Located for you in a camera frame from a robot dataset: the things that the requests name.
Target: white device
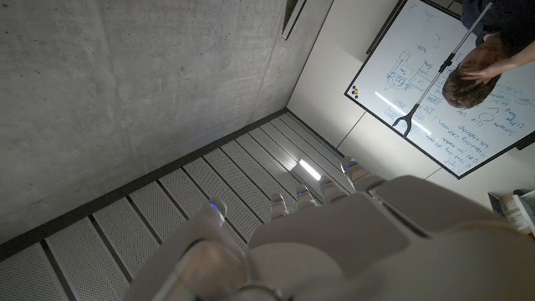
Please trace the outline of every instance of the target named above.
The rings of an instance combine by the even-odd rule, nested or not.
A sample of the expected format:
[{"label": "white device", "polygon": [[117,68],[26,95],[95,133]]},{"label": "white device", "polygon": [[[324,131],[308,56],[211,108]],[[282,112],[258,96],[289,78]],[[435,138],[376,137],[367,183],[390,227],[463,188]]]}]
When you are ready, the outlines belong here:
[{"label": "white device", "polygon": [[324,206],[297,187],[288,214],[243,253],[210,200],[141,269],[126,300],[532,300],[535,244],[488,210],[413,176],[386,181],[351,158],[354,194],[320,179]]}]

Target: dark trim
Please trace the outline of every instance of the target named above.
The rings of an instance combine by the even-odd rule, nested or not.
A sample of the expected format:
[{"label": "dark trim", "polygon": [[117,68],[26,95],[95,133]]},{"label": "dark trim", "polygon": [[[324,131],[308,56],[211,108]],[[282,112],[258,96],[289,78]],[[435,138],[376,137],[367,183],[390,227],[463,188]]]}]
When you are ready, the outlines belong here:
[{"label": "dark trim", "polygon": [[292,34],[293,28],[295,27],[295,24],[298,22],[298,20],[299,20],[299,16],[301,16],[301,12],[303,11],[303,8],[304,8],[304,5],[305,5],[305,4],[307,4],[307,0],[304,0],[303,5],[302,5],[301,8],[299,9],[298,16],[295,17],[295,20],[293,21],[292,27],[290,28],[290,31],[288,32],[288,36],[286,36],[286,38],[283,37],[283,39],[284,39],[285,41],[288,41],[288,39],[290,38],[290,34]]},{"label": "dark trim", "polygon": [[390,207],[388,204],[381,202],[381,205],[392,214],[395,219],[397,219],[399,222],[401,222],[405,227],[409,228],[414,234],[418,235],[422,238],[429,238],[429,235],[425,234],[425,232],[421,231],[417,226],[413,225],[411,222],[409,222],[406,218],[402,217],[394,208]]},{"label": "dark trim", "polygon": [[383,39],[383,37],[385,36],[385,33],[390,28],[390,25],[392,24],[394,19],[400,13],[400,8],[402,8],[403,5],[405,5],[406,2],[407,2],[407,0],[399,0],[395,4],[394,9],[392,9],[392,12],[390,13],[388,18],[386,19],[385,23],[383,24],[383,26],[381,27],[381,29],[379,30],[379,32],[375,36],[374,40],[369,45],[368,50],[366,50],[366,54],[370,54],[370,53],[373,53],[375,51],[375,48],[377,47],[377,44]]},{"label": "dark trim", "polygon": [[327,149],[329,149],[329,151],[332,152],[335,156],[339,157],[340,159],[343,159],[345,157],[345,155],[340,150],[338,150],[336,147],[331,145],[320,134],[318,134],[317,131],[315,131],[313,128],[308,126],[304,121],[302,121],[299,117],[297,117],[291,110],[288,110],[288,113],[286,115],[290,116],[290,118],[295,120],[295,122],[297,122],[298,125],[304,128],[312,137],[314,137],[317,141],[319,141],[319,143],[327,147]]},{"label": "dark trim", "polygon": [[208,160],[203,156],[202,159],[210,166],[210,168],[216,173],[217,176],[219,176],[221,178],[221,180],[225,183],[225,185],[227,185],[227,187],[232,191],[232,193],[234,193],[237,198],[242,201],[243,205],[245,205],[247,207],[247,209],[249,209],[250,212],[252,212],[252,214],[257,217],[258,221],[260,221],[261,223],[265,223],[262,218],[260,218],[260,216],[251,208],[251,206],[249,206],[249,204],[247,204],[247,202],[245,202],[245,200],[242,198],[242,196],[240,196],[239,193],[237,193],[237,191],[234,190],[234,188],[232,188],[232,186],[227,182],[227,180],[225,180],[225,178],[219,173],[219,171],[216,171],[216,168],[210,164],[210,162],[208,162]]},{"label": "dark trim", "polygon": [[[428,0],[420,0],[422,1],[423,3],[426,3],[426,4],[429,4],[431,5],[432,7],[434,8],[437,8],[439,10],[441,10],[442,12],[444,13],[447,13],[449,15],[451,15],[452,17],[455,17],[455,18],[458,18],[456,15],[452,14],[452,12],[448,12],[446,11],[444,8],[438,6],[437,4],[434,4],[434,3],[430,3]],[[438,161],[435,157],[431,156],[429,153],[427,153],[426,151],[422,150],[416,143],[414,143],[412,140],[410,140],[409,138],[406,138],[403,136],[403,133],[397,131],[394,127],[392,127],[391,124],[387,123],[386,121],[384,121],[383,119],[381,119],[379,116],[377,116],[375,113],[373,113],[371,110],[368,110],[368,108],[366,108],[366,106],[362,105],[360,102],[358,102],[357,100],[353,99],[353,97],[349,94],[349,91],[351,89],[351,87],[353,86],[353,83],[354,81],[359,77],[360,73],[362,72],[362,70],[364,69],[364,67],[366,66],[366,64],[368,63],[369,59],[372,57],[372,55],[374,54],[374,52],[372,52],[368,58],[366,58],[366,60],[364,61],[362,67],[360,67],[359,69],[359,72],[357,73],[357,75],[355,75],[355,77],[353,78],[353,80],[351,81],[351,83],[349,84],[348,88],[345,90],[345,93],[344,95],[351,99],[351,101],[355,102],[357,105],[359,105],[361,108],[363,108],[364,110],[366,110],[367,113],[370,113],[372,116],[374,116],[378,121],[380,121],[383,125],[386,125],[387,127],[389,127],[393,132],[395,132],[399,137],[401,137],[402,139],[404,139],[405,141],[409,142],[412,146],[414,146],[418,151],[421,151],[424,155],[426,155],[427,157],[429,157],[430,159],[432,159],[438,166],[440,166],[441,168],[443,168],[444,170],[448,171],[450,174],[452,174],[457,180],[460,180],[462,179],[463,177],[465,176],[468,176],[469,174],[471,174],[473,171],[476,171],[477,169],[479,169],[480,167],[484,166],[485,164],[487,164],[488,162],[496,159],[498,156],[501,156],[503,155],[504,153],[510,151],[512,148],[516,147],[517,144],[519,143],[519,141],[521,141],[522,139],[520,139],[519,141],[516,141],[515,143],[513,143],[512,145],[508,146],[506,149],[498,152],[497,154],[495,154],[494,156],[488,158],[487,160],[479,163],[478,165],[474,166],[473,168],[471,168],[470,170],[466,171],[465,173],[463,173],[462,175],[458,176],[455,172],[453,172],[450,168],[448,168],[447,166],[445,166],[444,164],[442,164],[440,161]]]},{"label": "dark trim", "polygon": [[[338,183],[338,185],[340,186],[340,188],[343,189],[342,192],[345,191],[347,194],[349,194],[349,191],[344,187],[344,185],[342,185],[342,183],[336,181],[336,179],[334,179],[334,176],[332,176],[331,174],[329,174],[329,173],[328,173],[328,172],[327,172],[327,171],[326,171],[326,170],[325,170],[325,169],[324,169],[318,162],[316,162],[314,159],[310,158],[310,156],[307,154],[306,151],[302,150],[298,145],[296,145],[295,143],[293,143],[292,140],[291,140],[290,138],[288,138],[288,137],[287,137],[281,130],[279,130],[279,129],[277,128],[277,126],[275,126],[275,125],[272,124],[271,122],[269,122],[269,123],[275,128],[275,130],[278,130],[278,132],[281,133],[286,139],[288,139],[288,141],[290,141],[290,143],[292,143],[293,145],[295,145],[295,147],[297,147],[299,151],[301,151],[303,154],[305,154],[305,155],[306,155],[306,156],[307,156],[307,157],[308,157],[308,158],[309,158],[315,165],[317,165],[317,166],[318,166],[318,167],[325,173],[326,176],[329,176],[329,178],[330,178],[331,180],[333,180],[333,182]],[[327,162],[328,162],[331,166],[334,166],[329,160],[327,160]]]},{"label": "dark trim", "polygon": [[[288,155],[290,158],[292,158],[292,160],[295,161],[295,159],[293,159],[293,157],[292,157],[290,154],[288,154],[288,152],[287,152],[286,150],[284,150],[284,149],[283,149],[283,148],[282,148],[282,147],[281,147],[281,146],[280,146],[280,145],[279,145],[279,144],[278,144],[278,143],[277,143],[277,142],[276,142],[270,135],[268,135],[268,133],[266,133],[266,132],[265,132],[263,129],[261,129],[260,127],[258,127],[258,129],[261,130],[262,133],[264,133],[264,135],[266,135],[266,137],[267,137],[268,139],[270,139],[271,141],[273,141],[273,143],[274,143],[278,148],[280,148],[281,150],[283,150],[283,151],[286,153],[286,155]],[[277,158],[275,158],[275,157],[272,155],[272,153],[270,153],[269,150],[267,150],[267,149],[264,147],[264,145],[262,145],[262,143],[260,143],[260,141],[254,139],[254,137],[253,137],[251,134],[249,134],[249,133],[247,133],[247,134],[248,134],[248,135],[249,135],[249,136],[250,136],[250,137],[251,137],[251,138],[252,138],[252,139],[253,139],[253,140],[260,146],[260,147],[262,147],[262,148],[267,152],[267,154],[270,155],[270,156],[271,156],[271,157],[272,157],[272,158],[273,158],[273,159],[274,159],[280,166],[282,166],[283,169],[284,169],[285,171],[287,171],[290,175],[292,175],[293,178],[294,178],[298,183],[301,183],[301,185],[310,186],[305,180],[303,180],[299,175],[297,175],[297,174],[295,173],[295,171],[289,171],[288,168],[286,168],[286,166],[284,166],[284,164],[283,164],[281,161],[277,160]],[[314,189],[312,189],[312,187],[310,188],[309,191],[310,191],[310,193],[312,193],[313,195],[315,195],[316,198],[319,198],[318,193],[317,193]]]},{"label": "dark trim", "polygon": [[155,238],[155,240],[158,242],[158,244],[161,245],[162,241],[161,241],[160,236],[158,236],[158,233],[156,233],[154,228],[150,225],[149,221],[147,221],[147,219],[145,218],[143,213],[141,213],[141,210],[137,207],[137,205],[134,203],[132,198],[130,196],[126,196],[126,200],[128,200],[128,203],[130,203],[130,205],[134,209],[135,213],[137,213],[137,215],[140,217],[140,219],[143,222],[143,224],[145,224],[145,227],[147,229],[149,229],[150,234],[152,234],[152,236]]},{"label": "dark trim", "polygon": [[336,146],[336,149],[338,149],[342,143],[344,143],[344,141],[347,139],[347,137],[349,136],[349,134],[351,134],[351,132],[353,131],[354,127],[357,126],[357,124],[360,122],[360,120],[362,120],[362,118],[366,115],[366,112],[364,112],[360,117],[359,119],[357,120],[357,122],[354,123],[354,125],[351,127],[351,130],[349,130],[349,132],[347,133],[347,135],[340,141],[340,143],[338,144],[338,146]]},{"label": "dark trim", "polygon": [[533,131],[531,134],[525,136],[520,141],[518,141],[515,147],[517,147],[517,149],[521,151],[525,149],[526,147],[530,146],[531,144],[533,144],[534,142],[535,142],[535,131]]},{"label": "dark trim", "polygon": [[67,294],[67,297],[71,301],[76,301],[76,297],[74,296],[73,290],[70,288],[69,282],[67,281],[67,278],[65,277],[63,271],[59,267],[59,263],[52,254],[52,251],[50,250],[50,247],[48,246],[47,242],[45,240],[42,240],[41,247],[44,250],[44,253],[47,256],[48,261],[50,262],[50,265],[52,266],[52,269],[56,273],[56,276],[58,276],[58,280],[61,283],[61,287],[64,289],[65,294]]},{"label": "dark trim", "polygon": [[114,247],[111,245],[110,240],[106,237],[104,234],[104,231],[102,231],[102,228],[97,223],[97,221],[94,219],[92,214],[89,214],[88,216],[89,220],[93,224],[94,229],[97,231],[97,233],[100,236],[100,239],[104,242],[104,245],[106,248],[108,248],[108,252],[110,252],[111,257],[114,258],[115,262],[117,263],[117,266],[119,266],[120,271],[125,275],[126,280],[129,283],[132,283],[132,276],[130,276],[130,273],[128,272],[128,269],[126,269],[126,266],[123,264],[123,262],[120,260],[119,255],[117,255],[117,252],[115,251]]},{"label": "dark trim", "polygon": [[316,35],[316,39],[314,40],[314,43],[312,44],[312,48],[310,49],[310,52],[308,52],[307,59],[304,61],[303,67],[301,68],[301,72],[299,72],[298,80],[295,82],[295,85],[293,86],[292,93],[290,94],[290,99],[292,98],[293,92],[295,92],[295,88],[298,86],[298,82],[299,82],[299,79],[301,79],[301,75],[303,75],[304,68],[307,65],[308,59],[310,59],[310,54],[314,50],[314,46],[316,45],[316,42],[318,42],[319,34],[321,33],[321,30],[324,28],[325,21],[327,20],[327,17],[329,16],[329,13],[331,12],[331,8],[333,8],[333,3],[334,3],[334,0],[331,0],[331,5],[329,6],[329,10],[327,11],[327,14],[325,15],[324,21],[321,23],[321,27],[319,27],[318,34]]},{"label": "dark trim", "polygon": [[428,4],[428,5],[432,6],[433,8],[436,8],[436,9],[440,10],[440,11],[443,12],[443,13],[447,13],[447,14],[449,14],[450,16],[452,16],[453,18],[456,18],[457,20],[461,21],[461,16],[458,15],[458,14],[456,14],[456,13],[454,13],[454,12],[452,12],[452,11],[449,9],[450,6],[451,6],[451,3],[454,3],[455,1],[452,1],[452,2],[450,3],[450,5],[448,5],[448,8],[444,8],[444,7],[440,6],[440,5],[438,5],[438,4],[434,3],[434,2],[432,2],[431,0],[420,0],[420,1],[422,1],[422,2],[425,3],[425,4]]},{"label": "dark trim", "polygon": [[173,203],[173,205],[176,207],[176,209],[178,209],[178,211],[181,213],[181,215],[186,219],[186,220],[189,220],[190,217],[187,216],[187,214],[184,212],[184,210],[182,210],[182,207],[180,205],[178,205],[178,202],[175,200],[175,198],[169,193],[169,191],[167,190],[167,188],[161,184],[160,180],[156,180],[156,183],[158,184],[158,186],[160,186],[161,190],[166,194],[166,196],[169,198],[169,200]]},{"label": "dark trim", "polygon": [[[182,171],[184,171],[184,173],[186,174],[186,176],[188,178],[190,178],[190,181],[193,182],[193,185],[195,185],[197,187],[197,189],[204,195],[204,197],[206,198],[206,200],[210,200],[210,197],[204,192],[204,190],[202,190],[202,188],[199,186],[199,184],[197,184],[197,182],[195,180],[193,180],[193,178],[191,177],[191,175],[187,172],[186,169],[182,168]],[[232,222],[227,218],[225,217],[225,222],[228,223],[228,226],[230,226],[232,228],[232,230],[234,230],[234,232],[243,240],[243,242],[245,244],[248,244],[248,240],[245,239],[245,237],[236,229],[236,227],[234,227],[234,225],[232,224]]]},{"label": "dark trim", "polygon": [[140,189],[143,186],[149,185],[151,182],[160,179],[161,177],[179,169],[187,163],[194,161],[195,159],[204,156],[205,154],[211,151],[214,151],[219,146],[225,145],[226,143],[236,139],[237,137],[246,134],[250,130],[257,128],[258,126],[263,125],[271,119],[285,114],[286,112],[288,112],[288,109],[284,108],[256,122],[253,122],[250,125],[244,126],[240,130],[237,130],[234,133],[231,133],[230,135],[227,135],[219,140],[210,143],[209,145],[195,150],[180,159],[172,161],[171,163],[162,166],[156,169],[155,171],[152,171],[120,188],[117,188],[101,197],[94,199],[93,201],[87,202],[78,208],[64,213],[63,215],[54,218],[52,221],[45,222],[41,226],[35,227],[34,229],[25,232],[24,234],[10,239],[9,241],[0,245],[0,261],[24,250],[24,248],[29,247],[34,243],[44,240],[46,237],[64,229],[65,227],[74,224],[75,222],[83,219],[84,217],[87,217],[89,214],[97,212],[98,210],[104,207],[107,207],[111,203],[119,200],[120,198],[129,195],[130,193]]}]

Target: handwritten diagram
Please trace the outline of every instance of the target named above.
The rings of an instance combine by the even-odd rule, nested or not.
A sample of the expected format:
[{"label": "handwritten diagram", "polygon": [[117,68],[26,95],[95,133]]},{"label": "handwritten diagram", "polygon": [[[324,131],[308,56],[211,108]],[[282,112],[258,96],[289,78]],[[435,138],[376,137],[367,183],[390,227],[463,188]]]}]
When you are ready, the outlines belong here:
[{"label": "handwritten diagram", "polygon": [[[458,20],[408,0],[347,95],[402,135],[406,123],[392,127],[393,122],[410,112],[465,33]],[[472,51],[475,40],[469,37],[431,86],[412,115],[407,136],[456,176],[473,171],[535,131],[535,64],[504,74],[487,99],[472,109],[454,108],[444,99],[448,75]],[[351,94],[356,88],[358,99]]]}]

